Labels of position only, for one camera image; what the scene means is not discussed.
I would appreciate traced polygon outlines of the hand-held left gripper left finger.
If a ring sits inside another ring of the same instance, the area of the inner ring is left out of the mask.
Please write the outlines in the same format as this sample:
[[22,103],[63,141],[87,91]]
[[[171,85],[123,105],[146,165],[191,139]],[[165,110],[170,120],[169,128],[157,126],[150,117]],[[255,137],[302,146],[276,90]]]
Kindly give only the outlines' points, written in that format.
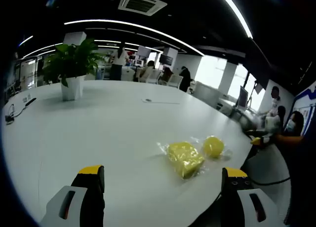
[[104,166],[81,169],[70,186],[47,203],[41,227],[102,227],[105,209]]

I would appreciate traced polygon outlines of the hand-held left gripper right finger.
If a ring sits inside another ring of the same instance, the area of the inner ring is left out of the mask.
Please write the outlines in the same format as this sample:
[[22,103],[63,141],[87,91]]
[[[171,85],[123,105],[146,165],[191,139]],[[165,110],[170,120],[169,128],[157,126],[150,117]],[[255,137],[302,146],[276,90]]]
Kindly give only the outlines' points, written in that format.
[[222,227],[284,226],[275,203],[240,169],[222,169],[221,199]]

